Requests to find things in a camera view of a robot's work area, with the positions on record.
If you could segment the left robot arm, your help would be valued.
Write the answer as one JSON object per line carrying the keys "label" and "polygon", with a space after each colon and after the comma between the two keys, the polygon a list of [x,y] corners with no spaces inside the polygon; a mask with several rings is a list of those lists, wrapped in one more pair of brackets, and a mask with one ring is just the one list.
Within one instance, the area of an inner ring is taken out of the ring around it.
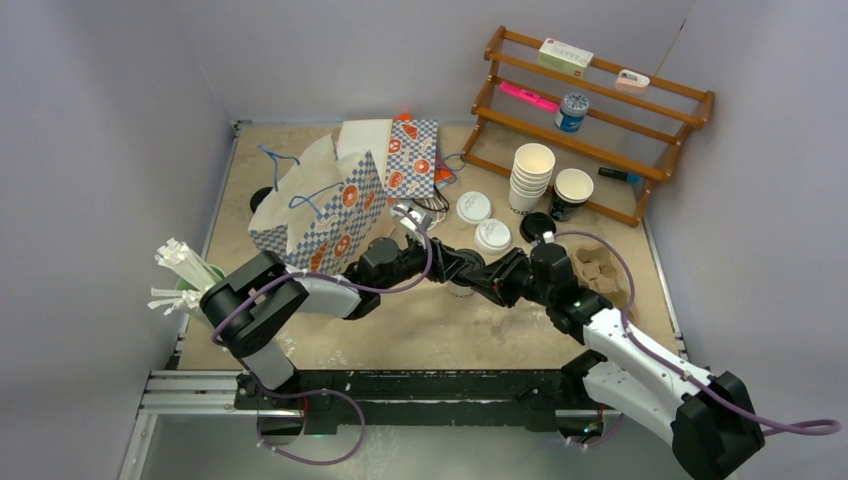
{"label": "left robot arm", "polygon": [[213,326],[214,343],[229,350],[259,381],[259,395],[272,408],[297,399],[296,369],[274,339],[298,313],[355,320],[376,309],[381,298],[429,280],[469,287],[464,274],[482,268],[471,249],[452,249],[437,239],[410,239],[400,248],[378,238],[343,274],[330,276],[287,265],[263,251],[208,289],[200,310]]}

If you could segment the checkered paper bag blue handles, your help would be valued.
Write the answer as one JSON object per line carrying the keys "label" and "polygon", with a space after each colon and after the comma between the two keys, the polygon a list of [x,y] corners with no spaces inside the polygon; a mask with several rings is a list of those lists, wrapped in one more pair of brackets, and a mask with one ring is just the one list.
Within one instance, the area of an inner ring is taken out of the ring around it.
{"label": "checkered paper bag blue handles", "polygon": [[370,154],[341,156],[326,135],[293,161],[249,223],[258,250],[299,269],[336,275],[371,241],[392,233],[387,193]]}

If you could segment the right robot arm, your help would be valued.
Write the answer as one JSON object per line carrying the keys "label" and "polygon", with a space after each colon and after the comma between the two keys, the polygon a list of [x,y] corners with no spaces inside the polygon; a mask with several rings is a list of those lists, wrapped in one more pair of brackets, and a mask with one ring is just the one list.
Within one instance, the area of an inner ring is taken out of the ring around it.
{"label": "right robot arm", "polygon": [[628,323],[621,309],[580,285],[565,249],[515,248],[462,278],[502,306],[524,299],[545,308],[557,330],[586,346],[598,361],[564,376],[561,392],[576,407],[610,406],[667,443],[694,479],[725,479],[765,445],[744,383],[714,375],[665,349]]}

